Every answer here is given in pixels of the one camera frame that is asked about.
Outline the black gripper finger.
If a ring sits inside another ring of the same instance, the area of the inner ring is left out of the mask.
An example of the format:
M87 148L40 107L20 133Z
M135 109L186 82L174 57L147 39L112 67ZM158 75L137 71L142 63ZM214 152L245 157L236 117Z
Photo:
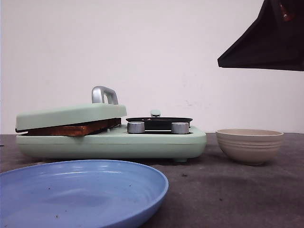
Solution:
M257 19L218 58L218 66L303 71L304 2L265 0Z

